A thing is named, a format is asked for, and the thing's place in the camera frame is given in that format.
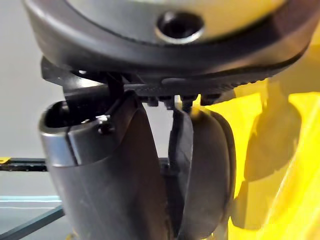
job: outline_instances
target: round hole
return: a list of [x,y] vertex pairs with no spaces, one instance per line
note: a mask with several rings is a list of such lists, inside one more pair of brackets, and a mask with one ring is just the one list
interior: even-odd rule
[[198,39],[204,30],[201,17],[186,12],[166,12],[157,21],[158,37],[171,44],[186,44]]

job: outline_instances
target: gray background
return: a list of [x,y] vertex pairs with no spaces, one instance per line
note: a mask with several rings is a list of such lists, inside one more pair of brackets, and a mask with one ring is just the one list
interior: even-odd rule
[[[40,60],[21,0],[0,0],[0,157],[44,157],[38,120],[42,111],[63,95],[59,86],[42,80]],[[165,157],[172,113],[163,105],[146,110],[158,155]],[[56,195],[48,173],[0,171],[0,196],[48,195]],[[0,234],[57,204],[0,202]],[[25,239],[64,240],[71,232],[63,217]]]

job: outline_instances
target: robotic arm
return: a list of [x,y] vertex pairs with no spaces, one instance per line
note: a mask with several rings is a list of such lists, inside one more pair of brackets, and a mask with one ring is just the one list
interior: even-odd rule
[[[319,0],[25,0],[61,85],[39,128],[64,210],[82,240],[199,240],[226,224],[235,185],[232,131],[195,111],[224,91],[295,63]],[[180,95],[182,108],[175,105]],[[173,110],[158,159],[142,102]]]

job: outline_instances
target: mounting screw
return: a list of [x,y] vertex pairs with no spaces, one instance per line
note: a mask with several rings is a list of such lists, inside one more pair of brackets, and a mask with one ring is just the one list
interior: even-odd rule
[[101,135],[107,135],[113,133],[116,128],[111,123],[110,115],[101,115],[95,117],[99,121],[99,129],[98,132]]

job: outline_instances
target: white wall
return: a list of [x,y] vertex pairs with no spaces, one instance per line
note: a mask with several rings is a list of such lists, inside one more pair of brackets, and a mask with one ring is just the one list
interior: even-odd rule
[[[60,86],[42,80],[40,60],[21,0],[0,0],[0,157],[44,156],[38,120],[63,94]],[[172,113],[163,106],[147,112],[158,155],[165,157]]]

